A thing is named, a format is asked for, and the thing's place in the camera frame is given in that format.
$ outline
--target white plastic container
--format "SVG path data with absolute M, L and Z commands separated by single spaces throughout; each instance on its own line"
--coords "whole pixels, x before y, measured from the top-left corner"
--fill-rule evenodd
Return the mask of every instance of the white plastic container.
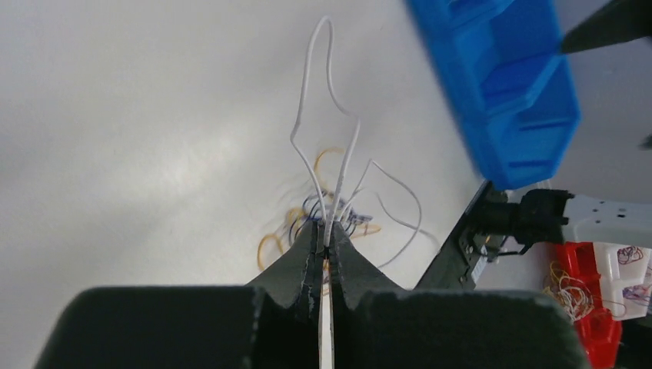
M 618 262 L 618 251 L 629 246 L 594 243 L 595 263 L 600 277 L 603 305 L 611 310 L 615 321 L 624 321 L 647 314 L 647 306 L 623 297 L 623 290 L 633 286 L 652 284 L 652 275 L 646 276 L 652 250 L 641 248 L 643 257 L 629 264 Z

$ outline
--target table surface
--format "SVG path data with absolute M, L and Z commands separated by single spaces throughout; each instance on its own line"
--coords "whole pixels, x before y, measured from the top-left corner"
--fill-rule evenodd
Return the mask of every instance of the table surface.
M 87 2 L 0 5 L 0 367 L 34 363 L 80 291 L 111 284 L 242 284 L 256 250 L 310 191 L 288 137 L 304 53 L 335 23 L 334 85 L 362 118 L 345 184 L 369 158 L 421 199 L 443 241 L 482 182 L 403 2 Z M 325 86 L 318 40 L 299 145 L 343 147 L 351 122 Z M 324 161 L 334 183 L 337 157 Z M 416 206 L 375 172 L 399 218 Z M 411 231 L 357 248 L 380 264 Z M 383 271 L 413 287 L 439 248 L 419 235 Z M 265 262 L 278 254 L 265 248 Z

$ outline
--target white label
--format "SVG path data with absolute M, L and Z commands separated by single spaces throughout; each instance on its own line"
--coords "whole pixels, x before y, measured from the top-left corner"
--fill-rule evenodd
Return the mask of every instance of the white label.
M 482 245 L 482 248 L 480 251 L 483 254 L 487 253 L 487 248 Z M 484 267 L 487 266 L 487 257 L 486 256 L 480 256 L 480 260 L 477 261 L 477 264 L 475 265 L 475 268 L 473 268 L 473 271 L 471 272 L 471 278 L 473 278 L 473 282 L 477 284 L 477 280 L 480 279 L 480 274 L 482 274 L 482 271 L 484 271 Z

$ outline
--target blue container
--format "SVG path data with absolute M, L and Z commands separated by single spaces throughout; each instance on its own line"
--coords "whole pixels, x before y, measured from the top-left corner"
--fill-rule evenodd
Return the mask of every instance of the blue container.
M 482 174 L 551 178 L 580 121 L 551 0 L 408 0 Z

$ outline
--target blue plastic bin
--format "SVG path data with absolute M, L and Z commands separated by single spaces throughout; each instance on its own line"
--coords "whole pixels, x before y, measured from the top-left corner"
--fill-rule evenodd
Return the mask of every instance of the blue plastic bin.
M 580 121 L 551 0 L 408 0 L 482 174 L 554 175 Z

